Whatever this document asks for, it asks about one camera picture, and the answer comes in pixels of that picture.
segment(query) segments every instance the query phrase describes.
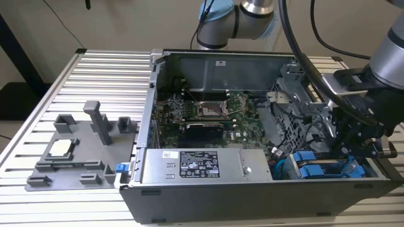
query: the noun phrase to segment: motherboard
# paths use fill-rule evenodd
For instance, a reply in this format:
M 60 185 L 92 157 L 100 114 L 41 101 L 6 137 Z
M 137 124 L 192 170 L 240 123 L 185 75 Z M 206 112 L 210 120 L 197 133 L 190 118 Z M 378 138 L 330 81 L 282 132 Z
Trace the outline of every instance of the motherboard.
M 201 97 L 184 91 L 157 102 L 156 119 L 160 148 L 254 149 L 270 143 L 249 92 Z

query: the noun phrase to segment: aluminum extrusion table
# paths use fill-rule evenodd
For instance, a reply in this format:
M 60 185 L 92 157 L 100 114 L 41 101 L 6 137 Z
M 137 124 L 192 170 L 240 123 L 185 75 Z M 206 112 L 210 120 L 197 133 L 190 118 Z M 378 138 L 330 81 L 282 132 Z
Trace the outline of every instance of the aluminum extrusion table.
M 100 111 L 108 119 L 129 116 L 141 123 L 149 55 L 149 52 L 96 50 L 74 54 L 0 154 L 0 224 L 12 227 L 140 226 L 114 189 L 26 192 L 24 185 L 50 140 L 58 114 L 69 113 L 76 120 L 89 120 L 82 105 L 86 100 L 98 100 Z M 330 57 L 309 59 L 321 73 L 346 68 Z M 398 150 L 398 157 L 390 162 L 404 175 L 404 125 L 397 126 L 389 140 Z M 362 200 L 337 217 L 182 223 L 182 226 L 402 227 L 404 187 L 378 199 Z

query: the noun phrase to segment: power supply label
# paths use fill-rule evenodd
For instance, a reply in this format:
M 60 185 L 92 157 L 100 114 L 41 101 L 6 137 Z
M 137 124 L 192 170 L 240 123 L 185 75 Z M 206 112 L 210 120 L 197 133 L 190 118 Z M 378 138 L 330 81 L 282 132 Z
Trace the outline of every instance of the power supply label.
M 181 151 L 178 175 L 182 178 L 220 177 L 217 151 Z

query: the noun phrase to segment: circuit board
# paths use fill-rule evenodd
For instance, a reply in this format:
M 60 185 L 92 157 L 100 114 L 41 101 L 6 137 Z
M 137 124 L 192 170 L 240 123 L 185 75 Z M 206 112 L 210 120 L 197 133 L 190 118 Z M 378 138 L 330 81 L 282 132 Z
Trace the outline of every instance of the circuit board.
M 158 102 L 160 148 L 266 148 L 268 140 L 253 100 L 229 92 L 225 101 L 184 101 L 180 96 Z M 192 124 L 220 125 L 222 135 L 210 141 L 186 141 Z

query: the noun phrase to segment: black cable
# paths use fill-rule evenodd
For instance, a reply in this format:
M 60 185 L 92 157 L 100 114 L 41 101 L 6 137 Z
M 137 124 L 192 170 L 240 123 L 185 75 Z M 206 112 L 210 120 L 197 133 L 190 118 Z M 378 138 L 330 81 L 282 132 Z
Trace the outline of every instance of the black cable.
M 289 113 L 286 110 L 284 110 L 282 107 L 278 105 L 278 103 L 276 103 L 276 102 L 272 102 L 272 103 L 274 104 L 274 106 L 277 107 L 277 109 L 280 110 L 280 112 L 282 112 L 290 118 L 297 119 L 297 120 L 304 120 L 304 117 L 298 117 L 298 116 L 293 115 L 292 113 Z
M 8 139 L 8 140 L 12 140 L 9 137 L 6 137 L 6 136 L 2 136 L 2 135 L 0 135 L 0 137 L 2 137 L 2 138 L 5 138 L 5 139 Z
M 206 0 L 204 0 L 204 4 L 202 4 L 202 10 L 201 10 L 201 11 L 202 11 L 202 13 L 201 13 L 201 18 L 202 18 L 202 14 L 204 14 L 204 9 L 205 9 L 205 7 L 206 7 Z M 202 20 L 201 20 L 201 18 L 200 18 L 200 21 L 198 21 L 197 26 L 196 26 L 196 30 L 194 30 L 193 35 L 192 35 L 192 38 L 190 38 L 190 42 L 189 42 L 189 50 L 192 50 L 192 42 L 193 42 L 194 36 L 196 36 L 196 34 L 197 34 L 197 31 L 200 30 L 201 24 L 202 24 Z
M 348 115 L 350 115 L 354 119 L 362 122 L 366 125 L 376 125 L 377 122 L 372 117 L 365 117 L 348 103 L 328 89 L 325 84 L 321 82 L 321 74 L 308 57 L 301 53 L 300 47 L 296 42 L 296 38 L 292 32 L 285 0 L 278 0 L 278 11 L 280 11 L 280 19 L 282 23 L 282 29 L 285 33 L 285 38 L 288 40 L 294 58 L 302 68 L 305 75 L 308 76 L 313 86 L 318 89 L 318 91 L 330 99 L 330 101 L 345 111 Z
M 208 6 L 208 8 L 206 8 L 206 11 L 205 11 L 206 0 L 204 0 L 202 10 L 201 10 L 201 11 L 202 11 L 202 13 L 201 13 L 201 18 L 200 18 L 200 21 L 198 21 L 198 24 L 197 24 L 197 27 L 196 27 L 196 31 L 194 31 L 194 33 L 193 33 L 193 35 L 192 35 L 190 42 L 189 42 L 189 49 L 190 49 L 190 50 L 192 50 L 192 42 L 193 42 L 194 36 L 196 36 L 196 38 L 197 38 L 198 30 L 200 30 L 200 28 L 201 28 L 202 22 L 204 22 L 204 20 L 206 19 L 206 16 L 208 16 L 209 12 L 210 12 L 210 7 L 212 7 L 212 5 L 213 5 L 213 2 L 214 2 L 214 0 L 210 1 L 210 4 L 209 4 L 209 6 Z
M 69 31 L 69 29 L 65 27 L 65 25 L 64 25 L 64 23 L 62 23 L 60 17 L 57 16 L 57 13 L 56 13 L 54 10 L 52 9 L 52 7 L 50 7 L 49 4 L 46 3 L 46 1 L 42 0 L 42 2 L 46 4 L 46 6 L 49 7 L 49 9 L 52 10 L 52 12 L 53 12 L 54 16 L 57 17 L 57 19 L 58 19 L 58 21 L 60 21 L 62 27 L 65 28 L 65 30 L 68 30 L 69 34 L 74 37 L 74 39 L 76 39 L 77 43 L 80 44 L 80 46 L 84 48 L 82 43 L 80 42 L 80 40 L 77 39 L 77 37 L 74 36 L 74 34 Z
M 310 20 L 310 28 L 313 29 L 313 33 L 314 33 L 314 36 L 316 36 L 316 39 L 318 41 L 318 43 L 329 50 L 332 50 L 333 52 L 337 52 L 342 55 L 346 55 L 346 56 L 350 56 L 350 57 L 354 57 L 354 58 L 360 58 L 360 59 L 365 59 L 365 60 L 369 60 L 370 57 L 369 56 L 365 56 L 365 55 L 361 55 L 361 54 L 356 54 L 356 53 L 350 53 L 350 52 L 346 52 L 346 51 L 342 51 L 340 49 L 336 49 L 334 47 L 329 46 L 324 40 L 321 39 L 320 35 L 318 35 L 318 31 L 317 31 L 317 27 L 316 27 L 316 20 L 314 20 L 314 3 L 316 3 L 316 0 L 310 0 L 310 4 L 309 4 L 309 20 Z
M 284 139 L 282 139 L 282 141 L 280 142 L 278 145 L 274 145 L 276 148 L 280 148 L 280 146 L 284 145 L 285 140 L 286 140 L 286 137 L 285 137 L 285 131 L 286 131 L 286 130 L 285 130 L 285 125 L 281 123 L 281 121 L 280 121 L 280 120 L 277 119 L 277 117 L 274 116 L 273 102 L 269 103 L 269 110 L 270 110 L 270 114 L 272 114 L 272 116 L 273 116 L 273 118 L 274 118 L 274 120 L 276 120 L 276 123 L 280 124 L 280 127 L 281 127 L 282 130 L 284 130 Z
M 317 123 L 320 123 L 321 126 L 322 126 L 322 121 L 321 121 L 321 120 L 317 120 L 317 121 L 312 122 L 312 123 L 309 124 L 308 128 L 305 129 L 304 136 L 302 136 L 302 141 L 304 141 L 304 142 L 302 142 L 300 148 L 304 148 L 304 147 L 305 147 L 309 130 L 310 130 L 310 128 L 312 128 Z
M 314 142 L 317 140 L 324 140 L 324 139 L 325 139 L 324 137 L 313 138 L 313 139 L 310 139 L 309 141 L 305 142 L 305 145 L 310 144 L 312 142 Z

